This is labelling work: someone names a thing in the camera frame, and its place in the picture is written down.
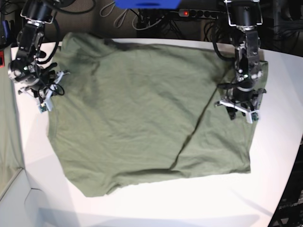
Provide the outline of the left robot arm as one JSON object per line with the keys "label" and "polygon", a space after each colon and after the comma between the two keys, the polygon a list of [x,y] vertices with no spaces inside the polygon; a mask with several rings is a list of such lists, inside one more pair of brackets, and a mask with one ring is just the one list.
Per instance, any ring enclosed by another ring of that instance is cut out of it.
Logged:
{"label": "left robot arm", "polygon": [[233,63],[234,77],[229,83],[217,85],[225,91],[216,106],[225,106],[231,120],[241,112],[250,124],[259,120],[259,106],[263,88],[256,89],[263,76],[260,63],[260,38],[258,26],[262,25],[260,2],[258,0],[226,0],[224,1],[228,24],[233,28],[230,35],[235,48],[235,56],[223,56],[217,47],[215,31],[212,32],[213,47],[217,56]]}

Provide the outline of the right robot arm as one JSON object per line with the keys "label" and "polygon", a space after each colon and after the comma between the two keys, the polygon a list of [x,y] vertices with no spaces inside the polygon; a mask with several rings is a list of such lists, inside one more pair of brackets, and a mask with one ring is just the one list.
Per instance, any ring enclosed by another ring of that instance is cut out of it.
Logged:
{"label": "right robot arm", "polygon": [[56,15],[41,0],[27,0],[20,15],[27,22],[17,36],[18,51],[15,60],[8,66],[8,76],[14,83],[24,84],[18,90],[19,94],[33,98],[41,112],[50,111],[51,97],[65,94],[59,82],[69,74],[66,70],[55,72],[57,63],[51,63],[46,68],[42,66],[53,58],[59,46],[59,41],[56,41],[49,56],[41,50],[46,24],[54,24],[56,32],[60,32]]}

